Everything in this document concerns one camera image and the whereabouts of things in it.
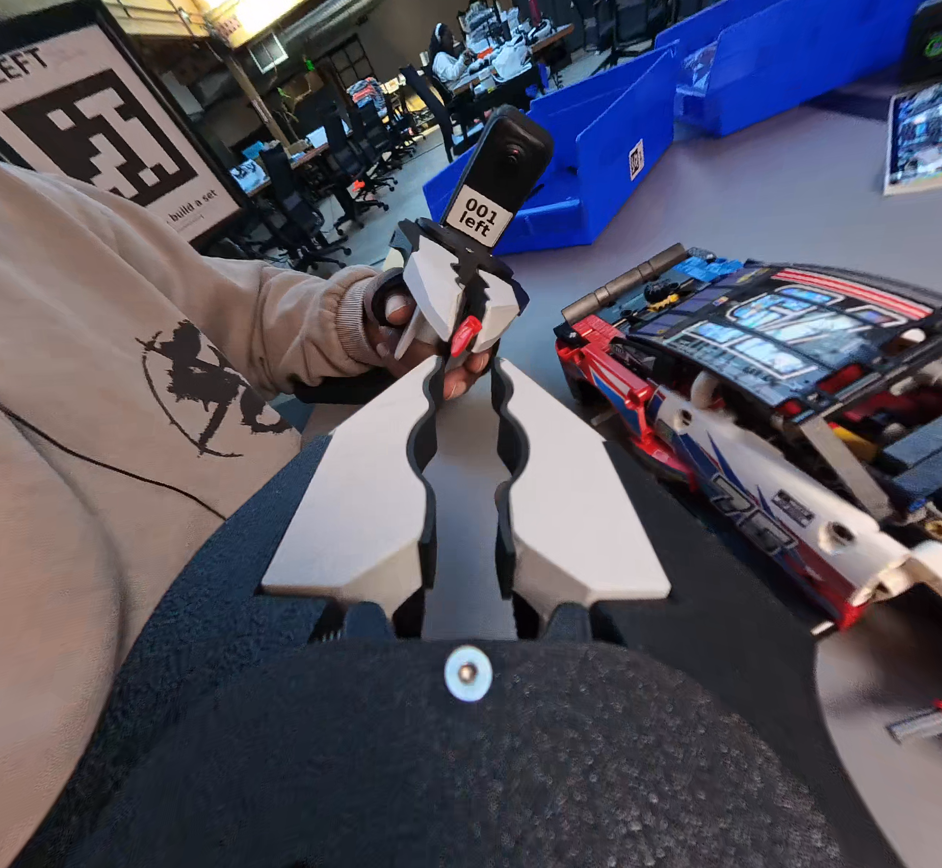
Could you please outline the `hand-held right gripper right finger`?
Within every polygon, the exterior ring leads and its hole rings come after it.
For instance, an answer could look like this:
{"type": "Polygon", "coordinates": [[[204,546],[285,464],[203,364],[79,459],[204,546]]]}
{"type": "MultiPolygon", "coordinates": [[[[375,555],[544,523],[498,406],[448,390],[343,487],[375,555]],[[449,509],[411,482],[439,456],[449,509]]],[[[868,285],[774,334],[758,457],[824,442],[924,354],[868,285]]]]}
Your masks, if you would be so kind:
{"type": "Polygon", "coordinates": [[[524,371],[491,372],[497,455],[497,583],[549,620],[562,605],[664,601],[672,590],[619,474],[623,453],[524,371]]]}

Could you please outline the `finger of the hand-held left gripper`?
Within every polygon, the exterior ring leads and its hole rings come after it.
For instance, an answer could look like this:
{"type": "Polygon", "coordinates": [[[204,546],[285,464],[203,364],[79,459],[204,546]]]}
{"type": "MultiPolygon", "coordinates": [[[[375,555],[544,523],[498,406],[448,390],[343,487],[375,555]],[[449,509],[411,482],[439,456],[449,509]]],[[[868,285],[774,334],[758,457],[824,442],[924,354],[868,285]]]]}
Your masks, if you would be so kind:
{"type": "Polygon", "coordinates": [[[449,342],[459,323],[464,287],[458,256],[447,248],[418,248],[403,268],[403,280],[416,303],[402,343],[449,342]]]}
{"type": "Polygon", "coordinates": [[[493,349],[523,311],[522,288],[512,279],[481,276],[483,286],[480,329],[470,348],[472,354],[493,349]]]}

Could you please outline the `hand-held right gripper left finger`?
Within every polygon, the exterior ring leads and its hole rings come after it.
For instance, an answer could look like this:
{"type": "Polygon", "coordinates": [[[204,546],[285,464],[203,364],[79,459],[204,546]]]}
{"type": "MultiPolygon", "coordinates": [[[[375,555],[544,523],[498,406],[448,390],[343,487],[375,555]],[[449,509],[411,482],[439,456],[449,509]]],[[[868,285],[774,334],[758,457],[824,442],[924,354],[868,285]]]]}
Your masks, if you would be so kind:
{"type": "Polygon", "coordinates": [[[340,424],[261,579],[271,595],[380,607],[423,623],[437,567],[436,499],[444,362],[431,356],[340,424]]]}

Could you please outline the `lego race car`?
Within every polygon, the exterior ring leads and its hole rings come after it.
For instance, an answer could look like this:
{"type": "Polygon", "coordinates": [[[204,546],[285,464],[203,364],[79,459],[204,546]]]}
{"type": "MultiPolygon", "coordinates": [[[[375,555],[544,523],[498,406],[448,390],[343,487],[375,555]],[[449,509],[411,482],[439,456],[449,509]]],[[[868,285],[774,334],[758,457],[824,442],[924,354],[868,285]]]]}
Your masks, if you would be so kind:
{"type": "Polygon", "coordinates": [[[941,593],[940,292],[678,243],[562,309],[574,398],[840,629],[941,593]]]}

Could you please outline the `person's left forearm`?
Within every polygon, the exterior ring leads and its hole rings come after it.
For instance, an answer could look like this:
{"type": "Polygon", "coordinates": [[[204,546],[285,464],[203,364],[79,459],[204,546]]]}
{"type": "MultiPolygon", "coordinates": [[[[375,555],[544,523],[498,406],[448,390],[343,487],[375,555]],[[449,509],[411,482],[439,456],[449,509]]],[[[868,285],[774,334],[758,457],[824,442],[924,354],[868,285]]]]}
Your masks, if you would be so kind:
{"type": "Polygon", "coordinates": [[[350,266],[320,278],[259,261],[207,264],[208,298],[193,321],[266,398],[382,365],[366,315],[378,271],[350,266]]]}

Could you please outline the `person's left hand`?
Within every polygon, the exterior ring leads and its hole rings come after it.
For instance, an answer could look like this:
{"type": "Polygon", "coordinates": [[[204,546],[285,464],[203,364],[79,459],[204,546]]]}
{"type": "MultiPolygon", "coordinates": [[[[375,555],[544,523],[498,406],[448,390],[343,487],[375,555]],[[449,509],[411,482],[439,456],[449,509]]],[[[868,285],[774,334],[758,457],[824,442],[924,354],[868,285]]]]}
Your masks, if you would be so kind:
{"type": "MultiPolygon", "coordinates": [[[[407,294],[394,293],[385,304],[385,323],[372,316],[371,295],[364,299],[364,328],[367,340],[380,359],[381,366],[394,378],[402,378],[434,354],[431,344],[414,339],[409,348],[395,357],[402,335],[416,311],[415,300],[407,294]]],[[[496,348],[481,354],[465,356],[450,364],[445,371],[443,395],[446,401],[456,400],[469,391],[491,366],[496,348]]]]}

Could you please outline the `cluttered background desk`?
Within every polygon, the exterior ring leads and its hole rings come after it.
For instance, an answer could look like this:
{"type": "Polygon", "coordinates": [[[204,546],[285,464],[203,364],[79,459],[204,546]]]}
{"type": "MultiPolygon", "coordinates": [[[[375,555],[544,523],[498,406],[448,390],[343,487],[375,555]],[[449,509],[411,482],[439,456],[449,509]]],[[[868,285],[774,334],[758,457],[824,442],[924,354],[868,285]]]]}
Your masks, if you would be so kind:
{"type": "Polygon", "coordinates": [[[443,89],[442,101],[464,125],[482,119],[502,105],[527,110],[533,98],[543,95],[551,76],[550,57],[566,50],[575,25],[550,26],[518,34],[494,49],[482,51],[475,61],[459,61],[463,74],[452,81],[432,82],[443,89]]]}

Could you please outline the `row of black office chairs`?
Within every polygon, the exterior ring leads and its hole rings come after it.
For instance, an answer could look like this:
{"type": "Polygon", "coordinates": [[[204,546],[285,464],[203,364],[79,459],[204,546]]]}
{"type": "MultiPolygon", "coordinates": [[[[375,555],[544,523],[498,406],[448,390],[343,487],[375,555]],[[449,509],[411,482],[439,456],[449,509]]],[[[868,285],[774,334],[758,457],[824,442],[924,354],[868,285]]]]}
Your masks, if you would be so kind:
{"type": "Polygon", "coordinates": [[[389,212],[379,192],[394,191],[395,150],[401,140],[412,140],[411,129],[394,132],[390,139],[392,147],[381,151],[370,141],[344,137],[297,158],[290,158],[280,143],[262,144],[255,158],[231,173],[242,187],[254,181],[249,169],[264,173],[244,191],[293,269],[342,266],[337,256],[352,255],[345,226],[361,228],[363,215],[389,212]]]}

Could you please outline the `small clear plastic bag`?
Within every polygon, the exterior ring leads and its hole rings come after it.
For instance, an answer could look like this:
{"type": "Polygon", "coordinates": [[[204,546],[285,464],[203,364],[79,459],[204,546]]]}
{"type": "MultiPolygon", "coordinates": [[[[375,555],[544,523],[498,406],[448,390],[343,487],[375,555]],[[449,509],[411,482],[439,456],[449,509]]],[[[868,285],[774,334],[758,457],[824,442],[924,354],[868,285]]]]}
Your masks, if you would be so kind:
{"type": "Polygon", "coordinates": [[[690,52],[682,61],[677,82],[681,111],[689,111],[684,108],[686,101],[706,98],[718,47],[719,40],[715,39],[690,52]]]}

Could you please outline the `large blue plastic bin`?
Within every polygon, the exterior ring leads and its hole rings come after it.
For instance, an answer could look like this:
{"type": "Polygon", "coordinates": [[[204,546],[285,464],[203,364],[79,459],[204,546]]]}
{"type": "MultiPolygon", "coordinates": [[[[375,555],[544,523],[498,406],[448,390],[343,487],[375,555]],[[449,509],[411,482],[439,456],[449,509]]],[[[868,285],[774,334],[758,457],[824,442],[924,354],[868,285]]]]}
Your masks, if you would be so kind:
{"type": "Polygon", "coordinates": [[[667,28],[680,68],[719,40],[706,98],[674,98],[675,120],[714,136],[738,132],[901,61],[925,0],[721,0],[667,28]]]}

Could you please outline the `white sign with black tag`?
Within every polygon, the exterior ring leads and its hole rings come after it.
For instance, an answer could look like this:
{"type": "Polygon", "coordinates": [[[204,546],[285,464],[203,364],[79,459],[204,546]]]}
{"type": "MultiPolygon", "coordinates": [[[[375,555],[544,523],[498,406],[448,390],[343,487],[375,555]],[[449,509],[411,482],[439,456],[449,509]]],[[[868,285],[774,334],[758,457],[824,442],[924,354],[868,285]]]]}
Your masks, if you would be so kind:
{"type": "Polygon", "coordinates": [[[198,248],[250,208],[100,0],[2,19],[1,155],[133,202],[198,248]]]}

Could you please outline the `black box with green logo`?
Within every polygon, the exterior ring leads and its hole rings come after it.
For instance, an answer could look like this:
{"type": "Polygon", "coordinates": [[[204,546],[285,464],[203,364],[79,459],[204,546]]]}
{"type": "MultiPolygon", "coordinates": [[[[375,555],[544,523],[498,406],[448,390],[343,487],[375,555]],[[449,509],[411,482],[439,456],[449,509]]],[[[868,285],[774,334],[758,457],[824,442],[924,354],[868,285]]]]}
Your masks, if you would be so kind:
{"type": "Polygon", "coordinates": [[[903,86],[941,80],[941,0],[925,0],[913,15],[901,59],[903,86]]]}

